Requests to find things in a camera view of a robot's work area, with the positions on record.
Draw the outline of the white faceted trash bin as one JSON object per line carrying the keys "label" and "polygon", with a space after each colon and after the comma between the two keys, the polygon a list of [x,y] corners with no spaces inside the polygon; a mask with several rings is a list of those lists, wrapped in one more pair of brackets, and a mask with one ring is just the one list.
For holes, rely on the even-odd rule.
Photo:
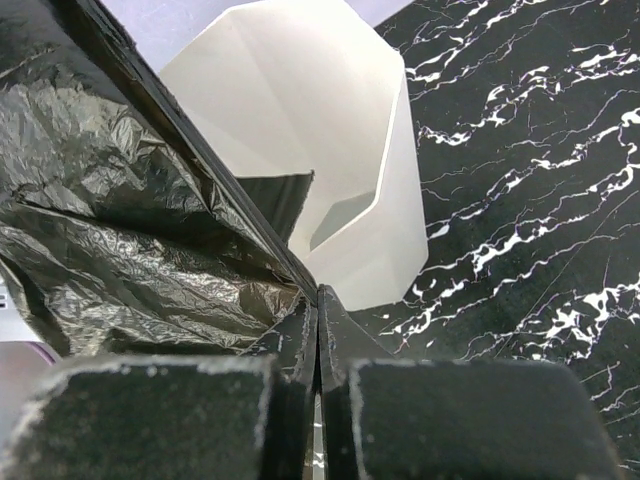
{"label": "white faceted trash bin", "polygon": [[231,7],[160,78],[235,176],[312,175],[288,246],[346,309],[404,297],[429,256],[405,63],[347,3]]}

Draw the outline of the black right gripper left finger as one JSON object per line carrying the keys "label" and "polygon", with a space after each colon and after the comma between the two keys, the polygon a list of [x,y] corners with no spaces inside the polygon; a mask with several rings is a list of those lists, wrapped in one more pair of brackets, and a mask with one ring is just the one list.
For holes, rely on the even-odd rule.
{"label": "black right gripper left finger", "polygon": [[301,479],[317,310],[300,302],[238,356],[60,362],[24,404],[5,479]]}

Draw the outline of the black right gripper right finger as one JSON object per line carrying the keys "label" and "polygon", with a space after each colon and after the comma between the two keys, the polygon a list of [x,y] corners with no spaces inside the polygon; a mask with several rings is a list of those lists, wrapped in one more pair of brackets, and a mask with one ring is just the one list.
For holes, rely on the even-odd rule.
{"label": "black right gripper right finger", "polygon": [[392,357],[318,291],[330,479],[619,479],[616,448],[563,365]]}

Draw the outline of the black trash bag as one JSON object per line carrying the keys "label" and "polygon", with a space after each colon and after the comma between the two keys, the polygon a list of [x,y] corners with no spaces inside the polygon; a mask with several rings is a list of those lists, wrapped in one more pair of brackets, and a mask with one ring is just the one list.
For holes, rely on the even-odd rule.
{"label": "black trash bag", "polygon": [[102,3],[2,3],[1,274],[59,355],[251,346],[315,299],[310,181],[237,180]]}

